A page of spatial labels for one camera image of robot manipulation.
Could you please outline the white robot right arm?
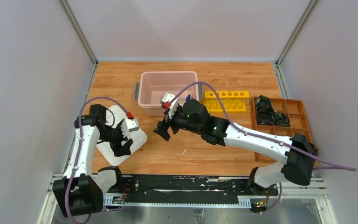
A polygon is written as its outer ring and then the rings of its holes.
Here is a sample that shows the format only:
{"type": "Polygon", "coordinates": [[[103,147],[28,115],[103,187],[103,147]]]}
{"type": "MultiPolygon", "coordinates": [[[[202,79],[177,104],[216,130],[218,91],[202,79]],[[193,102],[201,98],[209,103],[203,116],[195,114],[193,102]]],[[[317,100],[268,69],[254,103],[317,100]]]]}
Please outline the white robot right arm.
{"type": "Polygon", "coordinates": [[[273,158],[275,163],[252,169],[247,184],[249,192],[254,195],[280,182],[300,186],[310,184],[316,153],[313,145],[302,134],[294,137],[279,136],[248,129],[228,119],[212,116],[195,99],[183,105],[170,106],[164,115],[154,133],[166,141],[170,139],[168,129],[172,129],[173,134],[185,130],[200,135],[212,145],[249,149],[273,158]]]}

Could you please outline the white bin lid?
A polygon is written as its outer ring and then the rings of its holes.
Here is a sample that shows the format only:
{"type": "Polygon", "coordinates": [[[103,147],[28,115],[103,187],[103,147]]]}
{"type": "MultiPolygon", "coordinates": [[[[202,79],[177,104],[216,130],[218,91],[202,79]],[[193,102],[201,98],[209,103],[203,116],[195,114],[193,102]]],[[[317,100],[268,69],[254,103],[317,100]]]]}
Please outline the white bin lid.
{"type": "MultiPolygon", "coordinates": [[[[113,125],[112,127],[114,128],[122,119],[125,118],[125,112],[118,105],[110,106],[106,112],[106,124],[109,126],[113,125]]],[[[97,144],[96,147],[110,165],[119,166],[138,149],[140,149],[147,141],[147,135],[141,128],[136,131],[129,132],[128,138],[133,140],[133,144],[130,147],[130,155],[123,155],[120,157],[115,156],[108,142],[97,144]]]]}

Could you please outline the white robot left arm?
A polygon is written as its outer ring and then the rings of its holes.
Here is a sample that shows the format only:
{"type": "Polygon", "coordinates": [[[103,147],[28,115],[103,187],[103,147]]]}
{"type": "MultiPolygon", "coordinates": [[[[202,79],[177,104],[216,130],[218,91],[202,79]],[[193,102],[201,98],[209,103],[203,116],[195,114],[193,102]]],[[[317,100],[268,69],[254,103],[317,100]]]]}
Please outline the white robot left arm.
{"type": "Polygon", "coordinates": [[[91,215],[103,209],[107,191],[118,193],[125,188],[121,170],[117,166],[102,168],[92,176],[92,161],[98,143],[107,142],[115,156],[131,155],[133,139],[129,133],[139,125],[130,112],[125,113],[116,127],[106,124],[108,108],[91,105],[89,114],[78,117],[76,150],[71,156],[63,177],[53,182],[52,190],[64,217],[91,215]]]}

